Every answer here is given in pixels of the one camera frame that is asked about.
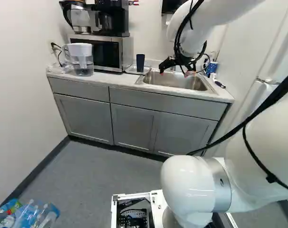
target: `stainless steel sink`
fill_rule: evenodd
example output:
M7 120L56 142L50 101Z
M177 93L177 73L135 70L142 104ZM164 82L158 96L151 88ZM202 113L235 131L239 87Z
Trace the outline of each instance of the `stainless steel sink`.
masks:
M202 76L184 77L182 72L164 71L160 74L158 71L151 71L145 76L141 76L136 84L150 84L156 86L166 86L182 89L197 90L202 92L213 92L208 82L204 81Z

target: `cabinet door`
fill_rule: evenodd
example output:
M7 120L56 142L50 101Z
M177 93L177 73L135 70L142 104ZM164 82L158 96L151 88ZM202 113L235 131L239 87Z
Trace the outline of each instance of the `cabinet door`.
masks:
M158 112L111 104L116 145L141 151L154 149Z
M187 154L205 146L217 121L160 113L154 150L165 155Z
M113 144L110 104L54 95L69 135Z

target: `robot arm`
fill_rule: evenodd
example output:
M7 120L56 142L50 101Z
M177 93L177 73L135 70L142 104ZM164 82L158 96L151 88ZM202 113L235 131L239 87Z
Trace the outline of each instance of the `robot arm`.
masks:
M288 97L268 108L246 127L247 140L264 165L288 185ZM213 212L245 212L288 199L288 189L269 183L238 132L225 158L185 155L165 161L162 190L184 228L204 227Z
M235 20L261 2L263 0L206 0L191 17L193 30L188 22L182 31L181 54L185 59L192 58L213 26ZM173 15L167 30L170 40L189 13L190 5L191 0ZM177 63L172 58L169 60L159 65L160 72L169 63ZM213 212L245 212L288 199L288 188L268 181L266 172L249 153L245 132L256 156L288 186L288 98L285 98L269 106L235 134L227 145L225 158L179 155L166 160L161 171L163 194L182 227L204 227Z
M173 57L167 58L159 65L160 72L178 65L186 65L201 51L213 28L217 25L227 24L263 2L264 0L206 0L192 15L192 28L188 22L184 27L180 38L181 60ZM179 26L190 9L195 5L195 0L185 2L174 13L167 28L167 39L173 41Z

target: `white countertop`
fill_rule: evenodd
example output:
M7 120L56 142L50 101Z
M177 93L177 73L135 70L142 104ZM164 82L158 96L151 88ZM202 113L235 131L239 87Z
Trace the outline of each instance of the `white countertop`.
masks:
M55 74L47 72L48 77L61 78L70 81L85 82L103 86L116 88L133 89L138 91L153 92L158 94L175 95L182 97L197 98L202 100L218 101L225 103L233 103L234 97L226 89L222 89L210 79L206 78L210 86L217 93L206 93L190 89L173 88L159 85L137 85L135 82L140 75L132 75L126 73L104 73L94 72L92 76L75 76L73 74Z

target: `gray carpet floor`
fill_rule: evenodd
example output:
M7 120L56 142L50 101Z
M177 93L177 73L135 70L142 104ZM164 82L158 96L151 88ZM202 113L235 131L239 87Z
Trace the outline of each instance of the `gray carpet floor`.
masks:
M21 196L61 210L56 228L110 228L113 194L160 189L162 163L130 154L70 142ZM288 228L277 203L234 213L239 228Z

